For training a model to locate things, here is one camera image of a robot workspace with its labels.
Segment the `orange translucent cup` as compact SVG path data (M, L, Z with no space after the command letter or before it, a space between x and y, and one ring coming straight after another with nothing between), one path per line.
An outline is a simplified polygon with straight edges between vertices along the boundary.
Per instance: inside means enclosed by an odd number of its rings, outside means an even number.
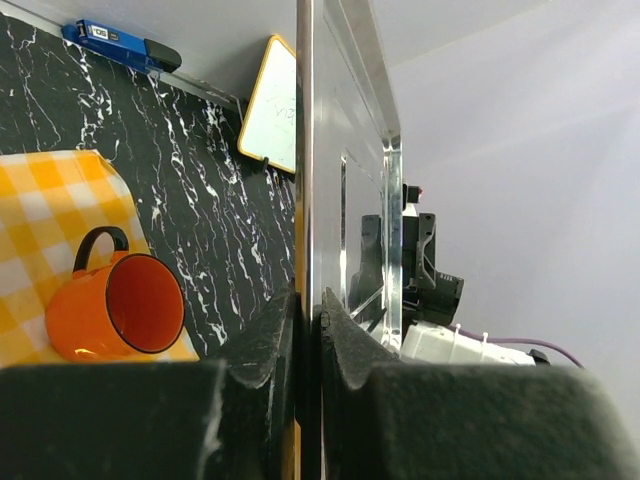
M170 268L132 253L121 228L100 226L82 239L71 279L47 306L45 327L64 359L103 362L169 350L184 319L184 296Z

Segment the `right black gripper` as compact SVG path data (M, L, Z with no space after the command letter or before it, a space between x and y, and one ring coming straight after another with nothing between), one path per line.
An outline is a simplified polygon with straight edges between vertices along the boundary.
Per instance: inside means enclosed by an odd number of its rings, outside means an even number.
M436 269L436 216L403 218L402 317L404 323L452 323L464 280Z

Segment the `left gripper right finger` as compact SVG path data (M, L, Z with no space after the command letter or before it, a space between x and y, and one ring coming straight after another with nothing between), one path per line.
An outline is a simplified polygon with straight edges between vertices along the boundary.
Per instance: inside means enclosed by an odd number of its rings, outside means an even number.
M635 479L639 456L578 368L399 360L322 297L331 479Z

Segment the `yellow checkered tablecloth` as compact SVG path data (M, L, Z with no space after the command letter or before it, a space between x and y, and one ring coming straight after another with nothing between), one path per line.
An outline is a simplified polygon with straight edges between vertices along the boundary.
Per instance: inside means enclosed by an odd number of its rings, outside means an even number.
M2 158L3 366L72 362L52 347L45 313L54 294L71 279L82 239L100 226L121 228L132 253L153 256L126 183L97 152L76 150ZM83 363L190 361L195 356L184 319L179 340L161 354Z

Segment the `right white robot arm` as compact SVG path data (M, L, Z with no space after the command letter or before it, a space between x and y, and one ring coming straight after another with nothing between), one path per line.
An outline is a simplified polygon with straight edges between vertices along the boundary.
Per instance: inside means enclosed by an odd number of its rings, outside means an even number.
M492 343L454 324L464 280L435 268L436 217L403 217L402 345L404 360L432 364L547 365L547 356Z

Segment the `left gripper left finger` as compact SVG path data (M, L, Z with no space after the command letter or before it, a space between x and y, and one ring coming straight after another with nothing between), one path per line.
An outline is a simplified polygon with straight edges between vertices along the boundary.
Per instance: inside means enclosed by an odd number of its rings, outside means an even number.
M197 362L1 372L5 479L290 479L296 294Z

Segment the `silver metal tray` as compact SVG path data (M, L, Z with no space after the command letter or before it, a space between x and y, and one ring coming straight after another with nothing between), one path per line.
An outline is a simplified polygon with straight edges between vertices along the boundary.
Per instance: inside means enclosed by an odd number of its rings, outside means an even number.
M401 127L368 1L301 1L296 37L300 475L326 472L321 298L390 352L402 337Z

